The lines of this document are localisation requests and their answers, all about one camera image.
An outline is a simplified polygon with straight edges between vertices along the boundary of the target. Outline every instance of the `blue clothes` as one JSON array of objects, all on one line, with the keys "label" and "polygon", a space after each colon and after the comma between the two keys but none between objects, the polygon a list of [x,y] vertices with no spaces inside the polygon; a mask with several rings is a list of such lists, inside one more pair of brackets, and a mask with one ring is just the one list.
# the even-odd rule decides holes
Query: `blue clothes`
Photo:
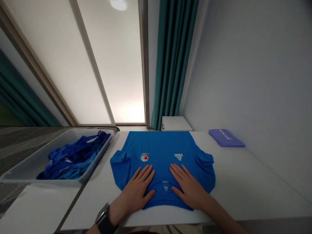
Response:
[{"label": "blue clothes", "polygon": [[245,147],[244,143],[226,129],[210,129],[209,135],[222,147]]},{"label": "blue clothes", "polygon": [[78,141],[52,150],[49,164],[36,179],[78,179],[88,169],[111,134],[82,136]]},{"label": "blue clothes", "polygon": [[153,165],[155,175],[146,193],[155,189],[156,194],[143,209],[173,205],[193,210],[171,190],[175,186],[182,191],[169,170],[171,163],[185,165],[208,193],[215,186],[213,157],[195,144],[189,132],[130,132],[122,150],[110,160],[115,183],[121,190],[139,167]]}]

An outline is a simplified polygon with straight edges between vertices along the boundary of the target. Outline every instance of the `hand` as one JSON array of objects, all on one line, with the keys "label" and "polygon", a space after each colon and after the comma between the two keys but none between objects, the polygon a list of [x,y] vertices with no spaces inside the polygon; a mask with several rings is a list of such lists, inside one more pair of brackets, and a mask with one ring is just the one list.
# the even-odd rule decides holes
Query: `hand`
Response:
[{"label": "hand", "polygon": [[170,171],[184,193],[176,187],[171,188],[173,192],[189,207],[197,210],[203,209],[204,204],[209,202],[212,197],[204,190],[184,165],[182,165],[184,170],[176,164],[170,165]]},{"label": "hand", "polygon": [[108,217],[112,225],[116,226],[125,216],[141,210],[154,196],[156,191],[152,190],[144,197],[155,174],[155,170],[151,172],[152,168],[153,165],[146,165],[141,171],[139,167],[119,197],[110,205]]}]

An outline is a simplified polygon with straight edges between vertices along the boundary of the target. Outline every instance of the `white cabinet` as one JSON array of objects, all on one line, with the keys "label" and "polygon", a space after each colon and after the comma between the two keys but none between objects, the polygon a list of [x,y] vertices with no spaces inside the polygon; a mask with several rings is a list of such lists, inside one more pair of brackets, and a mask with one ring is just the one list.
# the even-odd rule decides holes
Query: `white cabinet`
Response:
[{"label": "white cabinet", "polygon": [[162,131],[193,131],[183,116],[163,116]]}]

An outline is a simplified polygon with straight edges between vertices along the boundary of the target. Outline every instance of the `watch strap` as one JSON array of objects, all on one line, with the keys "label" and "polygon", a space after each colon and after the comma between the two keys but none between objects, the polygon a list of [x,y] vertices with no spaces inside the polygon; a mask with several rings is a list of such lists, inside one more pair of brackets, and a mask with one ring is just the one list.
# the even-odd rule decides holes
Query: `watch strap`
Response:
[{"label": "watch strap", "polygon": [[108,216],[106,215],[103,218],[103,220],[98,223],[97,228],[98,228],[98,230],[100,231],[101,234],[114,234],[114,232],[118,228],[118,224],[117,224],[117,226],[113,226],[111,224]]}]

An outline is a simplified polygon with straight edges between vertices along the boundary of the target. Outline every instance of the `purple folded cloth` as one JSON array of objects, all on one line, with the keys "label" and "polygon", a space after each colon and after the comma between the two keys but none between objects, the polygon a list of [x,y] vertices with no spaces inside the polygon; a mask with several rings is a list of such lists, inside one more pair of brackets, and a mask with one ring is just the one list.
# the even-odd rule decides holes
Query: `purple folded cloth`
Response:
[{"label": "purple folded cloth", "polygon": [[222,147],[245,147],[244,143],[226,129],[210,129],[209,135]]}]

